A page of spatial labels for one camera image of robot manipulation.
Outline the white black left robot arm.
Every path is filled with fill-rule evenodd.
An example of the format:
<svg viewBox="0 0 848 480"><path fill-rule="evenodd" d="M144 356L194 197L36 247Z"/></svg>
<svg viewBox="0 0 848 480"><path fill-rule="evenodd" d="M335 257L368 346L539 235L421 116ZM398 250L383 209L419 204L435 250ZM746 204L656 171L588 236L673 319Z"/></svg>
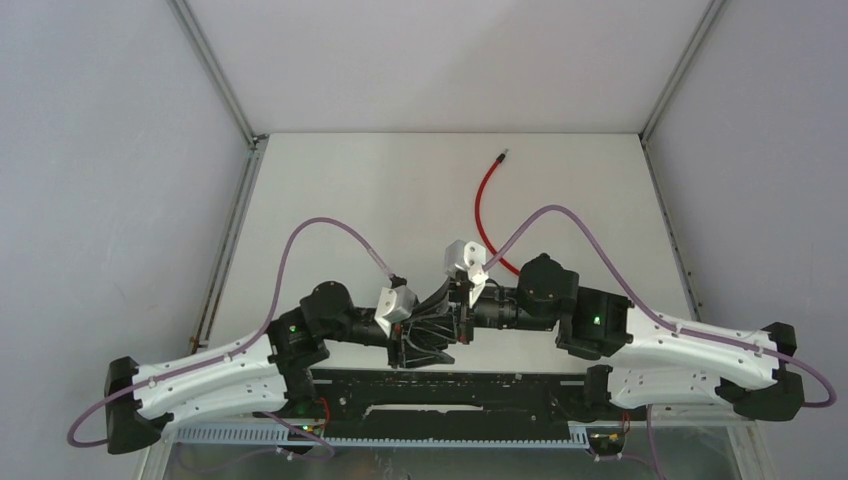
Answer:
<svg viewBox="0 0 848 480"><path fill-rule="evenodd" d="M440 320L456 331L450 312L456 286L447 280L420 301L394 277L367 308L355 306L342 283L326 281L297 307L224 346L159 364L116 359L104 391L114 398L105 407L107 450L133 453L206 419L282 409L304 416L317 398L310 369L329 358L328 341L382 347L391 368L451 364L450 340L421 329Z"/></svg>

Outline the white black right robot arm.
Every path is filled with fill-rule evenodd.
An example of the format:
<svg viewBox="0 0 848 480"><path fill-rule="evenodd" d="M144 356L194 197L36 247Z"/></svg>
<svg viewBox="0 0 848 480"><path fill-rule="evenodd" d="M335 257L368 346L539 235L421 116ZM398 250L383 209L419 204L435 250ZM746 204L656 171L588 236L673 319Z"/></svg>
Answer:
<svg viewBox="0 0 848 480"><path fill-rule="evenodd" d="M512 289L487 287L486 253L473 243L445 256L459 291L459 340L468 327L556 331L555 344L590 360L581 402L606 418L618 408L715 404L753 420L793 419L806 401L787 365L797 349L792 326L733 330L669 317L632 299L582 287L579 275L542 253Z"/></svg>

